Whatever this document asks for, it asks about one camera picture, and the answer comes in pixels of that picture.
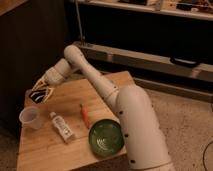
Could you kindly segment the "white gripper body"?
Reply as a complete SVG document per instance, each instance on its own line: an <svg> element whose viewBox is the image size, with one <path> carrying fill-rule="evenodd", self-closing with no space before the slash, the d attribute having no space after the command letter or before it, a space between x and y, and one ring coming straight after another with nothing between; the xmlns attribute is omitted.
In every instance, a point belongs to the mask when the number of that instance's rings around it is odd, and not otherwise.
<svg viewBox="0 0 213 171"><path fill-rule="evenodd" d="M59 85L69 77L71 71L69 63L64 58L61 58L53 67L45 72L45 82L49 85Z"/></svg>

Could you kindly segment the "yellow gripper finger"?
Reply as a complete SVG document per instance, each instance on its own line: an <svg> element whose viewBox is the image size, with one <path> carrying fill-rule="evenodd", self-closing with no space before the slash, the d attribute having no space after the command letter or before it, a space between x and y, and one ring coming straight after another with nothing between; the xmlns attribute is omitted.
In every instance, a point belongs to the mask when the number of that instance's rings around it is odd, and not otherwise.
<svg viewBox="0 0 213 171"><path fill-rule="evenodd" d="M41 88L45 87L46 85L47 85L47 83L45 81L45 77L42 76L41 78L39 78L37 80L37 82L33 86L32 90L35 91L35 90L41 89Z"/></svg>
<svg viewBox="0 0 213 171"><path fill-rule="evenodd" d="M51 97L51 95L53 94L53 92L54 92L54 87L48 87L47 89L46 89L46 94L45 94L45 97L44 97L44 99L43 99L43 102L46 102L50 97Z"/></svg>

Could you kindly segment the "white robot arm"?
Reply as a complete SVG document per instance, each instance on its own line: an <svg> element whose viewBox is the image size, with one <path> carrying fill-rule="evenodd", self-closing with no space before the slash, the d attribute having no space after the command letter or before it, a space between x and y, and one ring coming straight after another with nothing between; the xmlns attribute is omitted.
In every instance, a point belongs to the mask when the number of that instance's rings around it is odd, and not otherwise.
<svg viewBox="0 0 213 171"><path fill-rule="evenodd" d="M64 57L45 71L32 90L60 85L76 70L84 74L119 119L130 169L176 171L147 92L135 83L119 88L96 70L77 46L67 46Z"/></svg>

